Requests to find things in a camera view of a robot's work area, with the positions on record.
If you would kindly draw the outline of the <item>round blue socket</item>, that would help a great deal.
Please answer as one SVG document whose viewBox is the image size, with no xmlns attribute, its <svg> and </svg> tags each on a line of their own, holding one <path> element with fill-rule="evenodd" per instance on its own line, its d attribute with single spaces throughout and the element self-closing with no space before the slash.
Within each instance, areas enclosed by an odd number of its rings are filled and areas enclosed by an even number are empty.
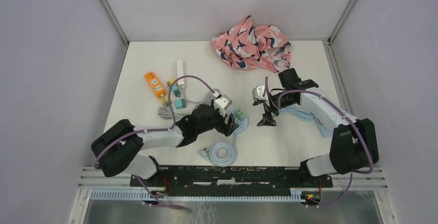
<svg viewBox="0 0 438 224">
<path fill-rule="evenodd" d="M 246 115 L 246 118 L 243 121 L 238 120 L 236 117 L 236 123 L 239 124 L 239 127 L 233 132 L 233 135 L 242 134 L 248 127 L 248 123 L 249 123 L 248 116 Z"/>
</svg>

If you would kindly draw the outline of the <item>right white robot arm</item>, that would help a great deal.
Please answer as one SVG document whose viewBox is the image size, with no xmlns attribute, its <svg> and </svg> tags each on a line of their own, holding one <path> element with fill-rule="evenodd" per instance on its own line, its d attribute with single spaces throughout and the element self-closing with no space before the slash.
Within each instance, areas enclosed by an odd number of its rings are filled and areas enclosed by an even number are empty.
<svg viewBox="0 0 438 224">
<path fill-rule="evenodd" d="M 311 112 L 332 134 L 330 151 L 300 163 L 298 179 L 311 187 L 326 174 L 370 174 L 379 161 L 374 123 L 346 112 L 334 104 L 312 79 L 302 80 L 294 68 L 278 75 L 283 91 L 272 95 L 268 83 L 256 86 L 253 105 L 262 104 L 264 114 L 258 126 L 276 126 L 281 109 L 294 104 Z"/>
</svg>

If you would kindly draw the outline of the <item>orange power strip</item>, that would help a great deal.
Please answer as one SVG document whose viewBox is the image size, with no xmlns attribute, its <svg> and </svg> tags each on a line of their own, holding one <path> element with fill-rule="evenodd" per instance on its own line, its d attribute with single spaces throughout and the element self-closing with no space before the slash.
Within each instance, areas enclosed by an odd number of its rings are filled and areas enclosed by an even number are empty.
<svg viewBox="0 0 438 224">
<path fill-rule="evenodd" d="M 162 97 L 165 97 L 167 95 L 164 85 L 161 83 L 161 81 L 158 79 L 154 72 L 150 71 L 146 73 L 144 75 L 144 78 L 157 98 L 161 99 Z"/>
</svg>

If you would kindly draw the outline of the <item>green adapter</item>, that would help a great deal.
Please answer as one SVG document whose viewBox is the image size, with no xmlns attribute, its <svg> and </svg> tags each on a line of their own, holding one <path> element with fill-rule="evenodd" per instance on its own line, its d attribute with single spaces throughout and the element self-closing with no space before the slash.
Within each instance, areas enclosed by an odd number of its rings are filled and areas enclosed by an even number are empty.
<svg viewBox="0 0 438 224">
<path fill-rule="evenodd" d="M 235 116 L 238 120 L 243 121 L 246 118 L 246 113 L 242 109 L 236 109 L 234 111 Z"/>
</svg>

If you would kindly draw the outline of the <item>teal USB plug adapter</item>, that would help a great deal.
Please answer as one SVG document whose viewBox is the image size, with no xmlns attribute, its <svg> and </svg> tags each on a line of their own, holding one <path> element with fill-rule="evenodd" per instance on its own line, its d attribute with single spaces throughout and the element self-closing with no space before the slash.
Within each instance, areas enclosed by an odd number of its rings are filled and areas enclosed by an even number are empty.
<svg viewBox="0 0 438 224">
<path fill-rule="evenodd" d="M 187 106 L 186 100 L 184 98 L 176 99 L 174 101 L 176 109 L 184 109 Z"/>
</svg>

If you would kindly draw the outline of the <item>yellow USB plug adapter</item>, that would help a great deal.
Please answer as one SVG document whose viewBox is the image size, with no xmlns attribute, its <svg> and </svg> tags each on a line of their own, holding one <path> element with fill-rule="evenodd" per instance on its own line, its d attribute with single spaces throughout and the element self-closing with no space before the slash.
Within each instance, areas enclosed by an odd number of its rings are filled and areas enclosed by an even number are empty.
<svg viewBox="0 0 438 224">
<path fill-rule="evenodd" d="M 162 97 L 160 98 L 160 100 L 161 100 L 162 105 L 163 105 L 164 107 L 168 107 L 168 106 L 171 106 L 171 105 L 172 105 L 172 102 L 171 102 L 171 100 L 169 99 L 169 97 L 168 97 L 167 95 L 162 96 Z"/>
</svg>

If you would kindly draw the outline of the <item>white power strip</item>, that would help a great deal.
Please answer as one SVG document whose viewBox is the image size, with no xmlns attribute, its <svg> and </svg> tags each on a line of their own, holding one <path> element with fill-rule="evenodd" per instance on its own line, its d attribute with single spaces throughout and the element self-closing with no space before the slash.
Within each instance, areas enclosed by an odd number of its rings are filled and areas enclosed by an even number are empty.
<svg viewBox="0 0 438 224">
<path fill-rule="evenodd" d="M 186 86 L 185 78 L 183 78 L 183 76 L 185 76 L 185 66 L 184 66 L 184 61 L 182 59 L 176 61 L 176 71 L 177 71 L 178 87 L 180 89 L 184 89 Z"/>
</svg>

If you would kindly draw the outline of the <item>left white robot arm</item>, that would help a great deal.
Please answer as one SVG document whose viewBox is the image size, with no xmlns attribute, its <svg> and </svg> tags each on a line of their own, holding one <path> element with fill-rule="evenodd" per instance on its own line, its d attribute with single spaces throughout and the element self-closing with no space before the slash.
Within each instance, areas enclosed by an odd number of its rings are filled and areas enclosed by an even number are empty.
<svg viewBox="0 0 438 224">
<path fill-rule="evenodd" d="M 163 178 L 159 163 L 153 156 L 140 155 L 140 151 L 185 147 L 210 130 L 228 137 L 238 127 L 233 113 L 221 113 L 207 104 L 196 107 L 173 127 L 146 128 L 122 119 L 91 144 L 96 157 L 93 167 L 102 170 L 108 178 L 125 172 L 140 177 L 150 186 L 157 186 Z"/>
</svg>

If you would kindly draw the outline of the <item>light blue power strip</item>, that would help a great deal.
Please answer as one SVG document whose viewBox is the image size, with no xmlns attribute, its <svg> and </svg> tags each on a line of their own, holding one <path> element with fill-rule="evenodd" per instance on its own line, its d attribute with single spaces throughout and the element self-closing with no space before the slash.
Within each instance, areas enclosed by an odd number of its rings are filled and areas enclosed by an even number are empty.
<svg viewBox="0 0 438 224">
<path fill-rule="evenodd" d="M 329 138 L 333 135 L 333 120 L 324 115 L 316 115 L 315 124 L 322 138 Z"/>
</svg>

